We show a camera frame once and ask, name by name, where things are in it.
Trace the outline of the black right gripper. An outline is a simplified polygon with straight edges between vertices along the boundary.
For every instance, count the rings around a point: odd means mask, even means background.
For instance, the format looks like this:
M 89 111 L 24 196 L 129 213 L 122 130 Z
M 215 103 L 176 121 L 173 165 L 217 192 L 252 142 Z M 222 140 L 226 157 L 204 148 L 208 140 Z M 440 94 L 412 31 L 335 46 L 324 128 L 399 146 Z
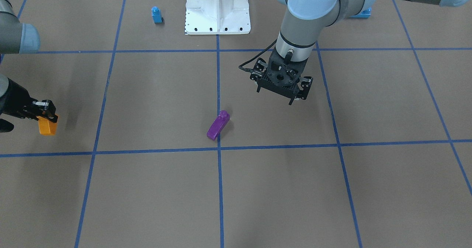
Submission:
M 1 78 L 0 113 L 20 119 L 46 120 L 58 122 L 56 107 L 51 100 L 38 101 L 29 92 L 10 78 Z

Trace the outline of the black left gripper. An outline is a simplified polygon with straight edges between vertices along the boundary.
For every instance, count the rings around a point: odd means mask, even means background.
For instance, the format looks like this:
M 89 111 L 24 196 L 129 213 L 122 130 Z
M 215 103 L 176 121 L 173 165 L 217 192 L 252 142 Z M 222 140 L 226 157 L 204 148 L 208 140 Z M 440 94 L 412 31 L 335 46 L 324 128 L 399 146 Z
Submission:
M 312 86 L 312 76 L 302 76 L 307 59 L 300 62 L 291 60 L 292 54 L 287 53 L 288 60 L 273 51 L 268 62 L 258 58 L 250 69 L 250 79 L 257 84 L 256 92 L 262 88 L 289 98 L 289 105 L 294 100 L 305 100 Z

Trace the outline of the blue block behind arm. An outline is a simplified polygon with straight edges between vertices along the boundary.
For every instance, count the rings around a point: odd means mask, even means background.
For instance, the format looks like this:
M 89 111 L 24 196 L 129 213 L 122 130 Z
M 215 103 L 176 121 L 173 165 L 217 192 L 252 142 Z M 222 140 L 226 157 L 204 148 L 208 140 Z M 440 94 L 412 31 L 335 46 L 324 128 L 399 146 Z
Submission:
M 361 11 L 359 14 L 352 15 L 350 18 L 369 18 L 371 16 L 372 8 L 369 7 L 364 11 Z

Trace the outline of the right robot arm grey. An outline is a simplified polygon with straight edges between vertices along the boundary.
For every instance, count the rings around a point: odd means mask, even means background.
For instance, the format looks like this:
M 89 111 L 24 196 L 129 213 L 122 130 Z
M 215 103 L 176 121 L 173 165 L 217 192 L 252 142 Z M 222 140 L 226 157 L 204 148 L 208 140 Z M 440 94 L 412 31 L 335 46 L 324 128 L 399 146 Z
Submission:
M 21 23 L 10 0 L 0 0 L 0 52 L 5 54 L 32 54 L 40 48 L 39 32 L 32 24 Z M 38 122 L 41 135 L 56 134 L 58 116 L 51 100 L 37 100 L 18 83 L 1 74 L 0 112 L 20 119 Z

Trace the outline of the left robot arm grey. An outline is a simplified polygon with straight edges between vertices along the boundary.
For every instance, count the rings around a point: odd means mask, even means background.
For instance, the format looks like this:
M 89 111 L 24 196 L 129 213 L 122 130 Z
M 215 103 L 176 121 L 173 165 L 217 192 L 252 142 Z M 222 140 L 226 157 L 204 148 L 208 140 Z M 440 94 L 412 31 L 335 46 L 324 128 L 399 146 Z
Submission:
M 261 89 L 294 100 L 305 100 L 312 86 L 311 76 L 302 76 L 322 30 L 345 18 L 361 14 L 376 0 L 278 0 L 287 7 L 278 37 L 268 61 L 258 54 L 253 68 L 239 68 Z M 403 0 L 414 3 L 459 7 L 470 0 Z

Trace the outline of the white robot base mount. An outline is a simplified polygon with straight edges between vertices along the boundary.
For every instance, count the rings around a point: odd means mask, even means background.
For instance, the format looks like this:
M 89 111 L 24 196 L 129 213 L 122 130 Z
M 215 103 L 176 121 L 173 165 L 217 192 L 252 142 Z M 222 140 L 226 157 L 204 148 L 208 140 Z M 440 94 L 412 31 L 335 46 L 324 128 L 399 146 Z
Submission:
M 251 31 L 249 0 L 186 0 L 184 34 L 239 35 Z

